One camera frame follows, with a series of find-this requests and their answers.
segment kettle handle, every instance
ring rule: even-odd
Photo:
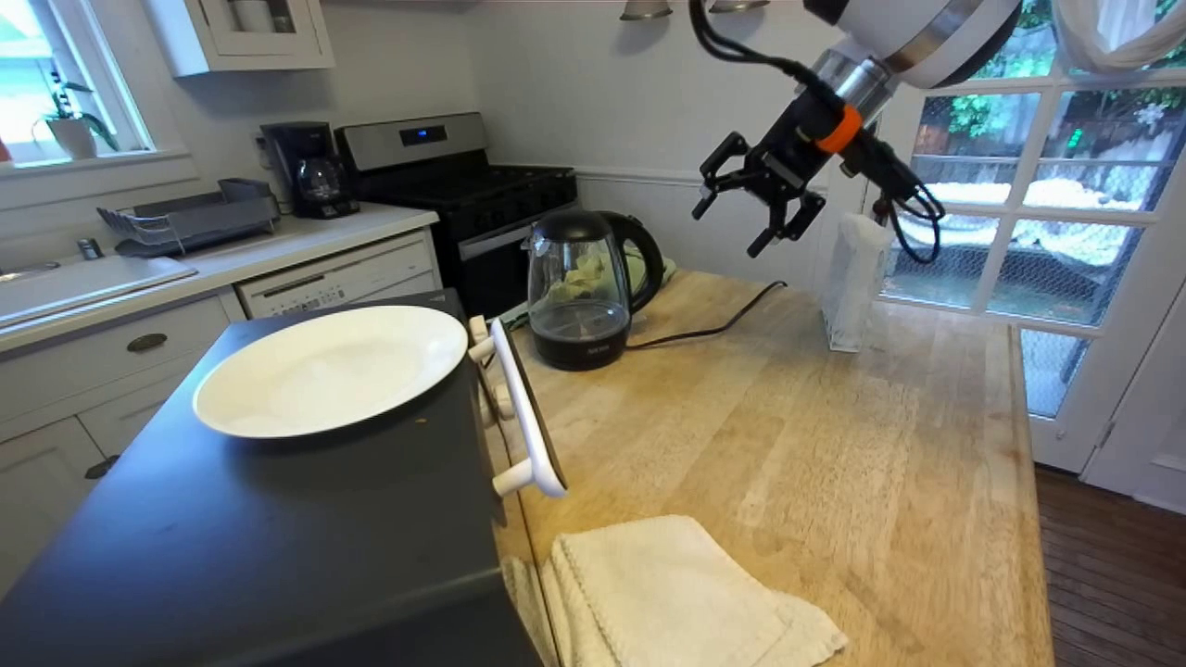
[[[622,262],[627,262],[627,240],[632,240],[632,249],[641,254],[641,262],[646,262],[641,292],[632,292],[631,266],[627,266],[631,310],[641,310],[662,289],[662,275],[667,275],[662,254],[660,254],[657,239],[636,220],[613,216],[613,212],[602,212],[602,220],[613,233]]]

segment dark countertop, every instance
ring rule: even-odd
[[[188,371],[0,604],[0,665],[254,665],[504,598],[471,366],[327,438],[193,420],[197,382],[284,321],[237,321]]]

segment drawer handle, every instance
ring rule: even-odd
[[[81,477],[108,477],[108,472],[116,468],[116,459],[119,459],[119,456],[108,456],[108,459],[100,459],[100,462],[83,468],[83,476],[81,476]]]
[[[153,347],[164,347],[166,340],[169,340],[166,334],[143,334],[143,338],[129,340],[127,354],[148,355]]]

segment window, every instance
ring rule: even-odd
[[[1141,229],[1169,200],[1183,145],[1186,68],[1130,89],[1077,87],[1055,65],[1048,0],[1021,0],[995,58],[924,103],[911,167],[948,208],[943,254],[936,266],[900,260],[884,298],[1020,321],[1029,410],[1055,420]],[[930,245],[924,224],[905,229]]]
[[[0,137],[16,167],[66,165],[49,115],[83,118],[95,161],[148,151],[90,9],[75,0],[0,0]]]

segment butcher block countertop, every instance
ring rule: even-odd
[[[760,289],[676,275],[631,340],[720,325]],[[832,355],[820,309],[775,289],[720,338],[599,371],[525,354],[569,483],[563,502],[521,493],[537,547],[691,514],[848,634],[832,667],[1053,665],[1014,331],[900,305],[873,321],[873,347]]]

